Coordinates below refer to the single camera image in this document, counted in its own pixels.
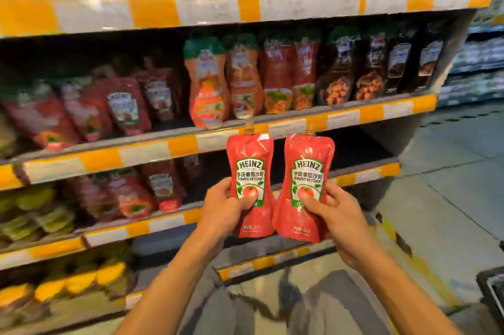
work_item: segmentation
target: hand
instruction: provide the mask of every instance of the hand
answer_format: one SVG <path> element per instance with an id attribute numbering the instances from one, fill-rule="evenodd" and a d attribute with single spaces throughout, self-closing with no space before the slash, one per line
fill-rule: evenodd
<path id="1" fill-rule="evenodd" d="M 238 224 L 242 211 L 249 210 L 257 199 L 256 191 L 243 198 L 230 198 L 231 177 L 221 180 L 207 191 L 198 221 L 199 233 L 213 246 L 218 245 Z"/>
<path id="2" fill-rule="evenodd" d="M 362 272 L 369 257 L 386 253 L 368 228 L 357 199 L 333 183 L 325 183 L 325 190 L 326 204 L 306 194 L 299 198 L 306 209 L 325 221 L 341 259 Z"/>

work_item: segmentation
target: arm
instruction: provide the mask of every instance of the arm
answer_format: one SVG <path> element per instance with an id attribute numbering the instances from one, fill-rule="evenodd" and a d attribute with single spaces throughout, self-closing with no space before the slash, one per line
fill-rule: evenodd
<path id="1" fill-rule="evenodd" d="M 227 198 L 230 185 L 231 178 L 226 178 L 207 191 L 198 227 L 151 283 L 115 335 L 173 335 L 177 332 L 203 271 L 225 236 L 233 231 L 242 210 L 250 209 L 257 198 L 256 193 L 239 200 Z"/>
<path id="2" fill-rule="evenodd" d="M 305 207 L 322 217 L 341 259 L 368 282 L 402 335 L 463 335 L 431 298 L 387 254 L 368 228 L 359 203 L 327 183 L 326 204 L 303 195 Z"/>

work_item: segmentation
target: person's left hand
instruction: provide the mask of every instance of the person's left hand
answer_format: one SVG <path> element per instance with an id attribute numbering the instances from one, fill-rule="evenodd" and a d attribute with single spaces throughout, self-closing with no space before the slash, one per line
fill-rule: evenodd
<path id="1" fill-rule="evenodd" d="M 221 180 L 207 191 L 205 204 L 198 221 L 198 232 L 212 247 L 221 243 L 238 224 L 242 211 L 249 210 L 257 199 L 257 192 L 243 198 L 229 197 L 231 177 Z"/>

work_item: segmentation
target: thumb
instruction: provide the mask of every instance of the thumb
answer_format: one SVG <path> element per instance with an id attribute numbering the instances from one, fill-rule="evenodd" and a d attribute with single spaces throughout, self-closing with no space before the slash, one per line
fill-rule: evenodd
<path id="1" fill-rule="evenodd" d="M 311 211 L 312 213 L 319 215 L 320 217 L 326 217 L 329 212 L 330 207 L 321 203 L 313 197 L 310 197 L 306 194 L 302 194 L 299 196 L 299 199 L 303 203 L 306 209 Z"/>
<path id="2" fill-rule="evenodd" d="M 242 198 L 238 198 L 238 204 L 241 210 L 249 210 L 255 203 L 258 197 L 257 191 L 253 190 Z"/>

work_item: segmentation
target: tile floor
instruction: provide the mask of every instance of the tile floor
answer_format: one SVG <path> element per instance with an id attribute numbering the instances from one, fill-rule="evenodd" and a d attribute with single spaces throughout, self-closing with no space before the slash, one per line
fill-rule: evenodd
<path id="1" fill-rule="evenodd" d="M 504 113 L 489 113 L 493 110 L 504 110 L 504 103 L 429 115 L 426 126 L 400 157 L 402 175 L 377 209 L 461 302 L 481 297 L 475 281 L 479 271 L 504 265 L 504 252 L 498 247 L 504 240 Z M 460 118 L 478 114 L 481 116 Z M 413 268 L 383 228 L 378 228 L 377 236 L 407 273 L 444 305 L 438 290 Z M 289 282 L 304 293 L 329 272 L 346 268 L 334 253 L 292 267 Z M 278 286 L 283 272 L 232 286 L 230 291 L 260 300 L 275 315 L 280 309 Z M 344 318 L 345 310 L 338 315 Z M 109 334 L 119 323 L 120 319 L 114 319 L 73 334 Z M 285 322 L 267 319 L 256 311 L 255 333 L 286 334 L 287 329 Z M 345 333 L 361 332 L 354 326 Z"/>

